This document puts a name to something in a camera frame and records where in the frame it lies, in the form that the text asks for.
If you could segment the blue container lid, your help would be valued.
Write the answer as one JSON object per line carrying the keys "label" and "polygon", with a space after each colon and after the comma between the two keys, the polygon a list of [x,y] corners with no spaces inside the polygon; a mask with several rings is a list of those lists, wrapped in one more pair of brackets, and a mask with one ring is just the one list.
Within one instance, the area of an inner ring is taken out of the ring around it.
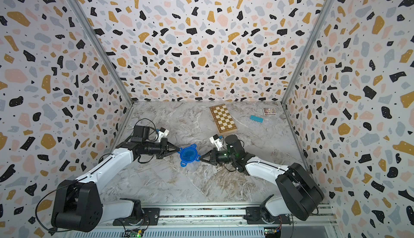
{"label": "blue container lid", "polygon": [[185,168],[188,164],[192,162],[199,162],[200,160],[200,155],[198,154],[196,144],[192,144],[188,147],[181,148],[179,150],[179,154],[181,160],[180,166],[183,168]]}

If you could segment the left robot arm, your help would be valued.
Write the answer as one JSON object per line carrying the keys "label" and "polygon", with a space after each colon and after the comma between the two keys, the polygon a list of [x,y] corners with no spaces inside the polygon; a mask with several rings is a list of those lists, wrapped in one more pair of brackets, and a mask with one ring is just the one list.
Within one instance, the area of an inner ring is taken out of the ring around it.
{"label": "left robot arm", "polygon": [[54,228],[90,232],[103,222],[119,220],[121,224],[137,225],[144,219],[140,200],[120,199],[103,203],[102,190],[126,166],[142,155],[158,159],[176,154],[180,148],[162,138],[160,142],[122,142],[115,150],[75,180],[58,185],[51,225]]}

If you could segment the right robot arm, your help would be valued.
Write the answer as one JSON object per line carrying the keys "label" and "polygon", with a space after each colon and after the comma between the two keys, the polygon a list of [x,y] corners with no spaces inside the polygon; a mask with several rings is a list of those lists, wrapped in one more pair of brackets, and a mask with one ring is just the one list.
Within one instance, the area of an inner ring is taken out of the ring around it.
{"label": "right robot arm", "polygon": [[319,210],[318,206],[324,200],[323,192],[302,165],[265,161],[246,152],[244,142],[236,135],[227,136],[224,142],[214,135],[210,142],[215,148],[203,154],[200,161],[214,166],[230,164],[235,171],[268,181],[279,189],[279,197],[270,195],[260,206],[246,211],[244,219],[249,223],[272,224],[287,214],[305,221]]}

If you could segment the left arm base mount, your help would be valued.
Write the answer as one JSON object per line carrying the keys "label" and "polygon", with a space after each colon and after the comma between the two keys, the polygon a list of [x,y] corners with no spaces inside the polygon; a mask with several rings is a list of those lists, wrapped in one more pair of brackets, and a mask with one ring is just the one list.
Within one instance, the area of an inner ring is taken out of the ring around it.
{"label": "left arm base mount", "polygon": [[142,227],[156,226],[160,217],[160,208],[142,207],[141,201],[137,199],[120,199],[121,205],[117,209],[121,209],[122,217],[113,221],[113,226],[125,227]]}

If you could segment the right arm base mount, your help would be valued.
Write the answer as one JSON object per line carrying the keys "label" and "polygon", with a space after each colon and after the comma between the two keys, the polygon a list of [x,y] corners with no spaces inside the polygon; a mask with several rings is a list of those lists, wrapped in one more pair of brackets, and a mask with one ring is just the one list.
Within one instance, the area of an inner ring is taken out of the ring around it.
{"label": "right arm base mount", "polygon": [[243,218],[248,224],[281,224],[281,217],[290,213],[283,197],[271,195],[258,207],[247,207]]}

